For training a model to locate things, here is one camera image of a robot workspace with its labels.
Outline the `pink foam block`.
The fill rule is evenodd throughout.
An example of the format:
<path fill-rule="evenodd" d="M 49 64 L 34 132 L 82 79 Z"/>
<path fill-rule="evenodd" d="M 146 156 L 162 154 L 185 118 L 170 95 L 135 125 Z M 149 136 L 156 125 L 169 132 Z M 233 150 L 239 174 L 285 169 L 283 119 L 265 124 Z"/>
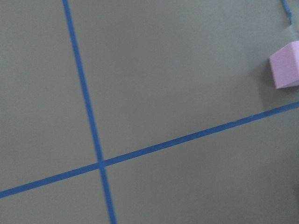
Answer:
<path fill-rule="evenodd" d="M 269 58 L 276 89 L 299 85 L 299 41 L 294 41 Z"/>

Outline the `brown paper table cover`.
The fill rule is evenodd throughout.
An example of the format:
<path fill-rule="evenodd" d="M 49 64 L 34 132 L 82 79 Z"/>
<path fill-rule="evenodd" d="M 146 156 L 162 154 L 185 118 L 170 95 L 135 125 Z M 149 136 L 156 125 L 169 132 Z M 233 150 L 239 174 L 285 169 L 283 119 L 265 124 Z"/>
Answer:
<path fill-rule="evenodd" d="M 3 0 L 3 224 L 296 224 L 296 0 Z"/>

